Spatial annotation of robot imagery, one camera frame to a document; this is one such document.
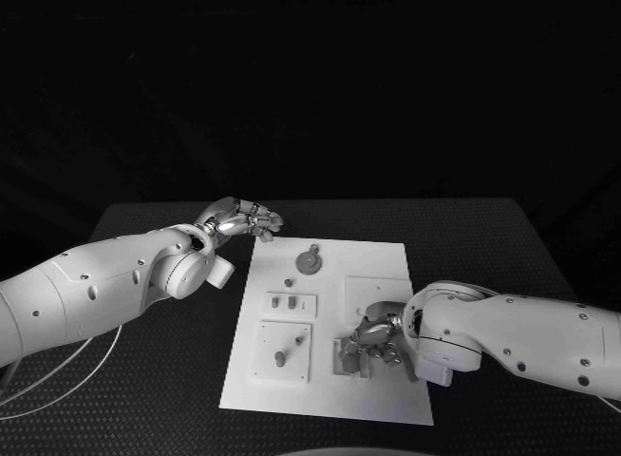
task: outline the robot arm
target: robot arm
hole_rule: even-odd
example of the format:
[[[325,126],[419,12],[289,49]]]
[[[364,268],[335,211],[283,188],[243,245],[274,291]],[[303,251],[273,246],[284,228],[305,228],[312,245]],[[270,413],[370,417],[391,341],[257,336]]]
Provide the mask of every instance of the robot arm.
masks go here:
[[[273,240],[284,224],[273,214],[246,200],[222,199],[195,224],[75,247],[0,282],[0,368],[107,333],[205,281],[222,288],[234,267],[215,250],[237,234]]]
[[[621,401],[621,313],[437,282],[401,314],[365,319],[352,352],[401,334],[417,377],[433,383],[476,371],[486,352],[515,375]]]

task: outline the white cable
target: white cable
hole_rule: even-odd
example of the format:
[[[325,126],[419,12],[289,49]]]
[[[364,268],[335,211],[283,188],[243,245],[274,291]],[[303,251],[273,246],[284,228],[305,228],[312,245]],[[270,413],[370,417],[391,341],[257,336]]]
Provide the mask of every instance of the white cable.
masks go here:
[[[0,401],[0,407],[3,407],[6,404],[9,404],[18,397],[21,397],[28,391],[34,390],[62,369],[62,367],[74,360],[74,358],[78,356],[78,354],[81,354],[81,351],[85,350],[85,347],[90,345],[90,343],[94,341],[96,339],[91,338],[88,339],[88,341],[85,342],[85,344],[83,344],[81,348],[75,351],[74,355],[68,358],[68,360],[51,371],[51,373],[48,375],[45,375],[45,377],[38,380],[38,382],[35,382],[23,391],[21,391],[15,396],[9,397],[6,400]]]
[[[621,409],[618,406],[615,406],[606,398],[599,396],[599,399],[621,414]]]
[[[116,340],[113,341],[113,345],[110,346],[109,352],[106,353],[106,356],[103,357],[98,365],[96,366],[93,373],[85,377],[83,382],[58,399],[51,401],[45,406],[41,406],[39,408],[35,408],[34,410],[26,411],[25,413],[19,413],[18,415],[3,416],[3,417],[0,417],[0,421],[12,420],[13,418],[21,418],[22,416],[31,415],[32,413],[49,408],[52,405],[58,404],[58,402],[61,402],[85,385],[88,380],[94,377],[97,371],[101,369],[101,366],[106,363],[106,360],[109,359],[110,353],[113,352],[113,349],[116,348],[117,341],[120,340],[120,334],[122,334],[122,326],[117,329]]]

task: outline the table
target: table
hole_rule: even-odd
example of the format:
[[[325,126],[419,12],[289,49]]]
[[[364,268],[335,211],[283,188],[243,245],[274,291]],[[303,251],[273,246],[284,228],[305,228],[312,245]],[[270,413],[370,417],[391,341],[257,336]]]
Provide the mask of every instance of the table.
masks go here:
[[[511,199],[261,201],[283,214],[282,235],[403,242],[414,289],[450,279],[502,293],[576,300],[524,211]],[[192,222],[210,202],[113,205],[91,241]],[[221,255],[237,272],[158,303],[124,326],[97,376],[48,410],[0,422],[2,453],[256,454],[315,447],[393,447],[436,454],[621,454],[621,416],[593,396],[482,369],[430,384],[434,427],[220,409],[256,239]],[[54,379],[0,416],[57,398],[87,376],[114,338],[104,334]],[[29,356],[6,394],[31,385],[80,344]]]

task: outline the white board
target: white board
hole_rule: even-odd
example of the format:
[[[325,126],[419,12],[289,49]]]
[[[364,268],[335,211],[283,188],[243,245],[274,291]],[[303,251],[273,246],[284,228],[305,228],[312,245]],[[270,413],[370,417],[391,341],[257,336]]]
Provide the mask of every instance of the white board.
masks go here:
[[[296,259],[312,244],[319,245],[323,265],[318,274],[303,275]],[[391,368],[374,359],[370,378],[335,375],[335,339],[357,328],[345,321],[348,277],[408,281],[404,244],[293,237],[257,242],[220,407],[432,426],[427,383],[410,380],[404,366]],[[284,285],[287,279],[293,281],[290,288]],[[407,283],[408,295],[401,295],[396,288],[397,295],[381,294],[377,300],[411,300]],[[272,294],[316,296],[315,320],[287,320],[280,315],[272,318],[272,312],[264,312],[264,300],[272,301]],[[259,340],[267,340],[260,339],[263,322],[286,321],[310,326],[308,383],[302,378],[300,382],[254,378],[256,359],[264,356],[267,362],[270,357],[276,363],[276,354],[261,355],[259,351]]]

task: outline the dark table surface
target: dark table surface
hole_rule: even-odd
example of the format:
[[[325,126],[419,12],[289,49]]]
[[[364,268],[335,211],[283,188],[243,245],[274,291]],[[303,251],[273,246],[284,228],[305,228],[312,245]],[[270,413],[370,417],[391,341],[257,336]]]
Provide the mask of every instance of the dark table surface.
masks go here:
[[[261,201],[286,219],[282,235],[403,242],[414,289],[439,279],[502,293],[576,300],[527,216],[511,199]],[[208,202],[113,205],[91,240],[192,222]],[[237,272],[158,303],[124,326],[96,377],[57,406],[0,422],[0,454],[257,454],[315,447],[393,447],[436,454],[621,454],[621,416],[593,396],[482,369],[430,384],[434,427],[220,409],[254,251],[253,237],[221,249]],[[55,399],[88,375],[114,338],[104,334],[64,371],[0,416]],[[80,344],[29,356],[8,394],[28,387]]]

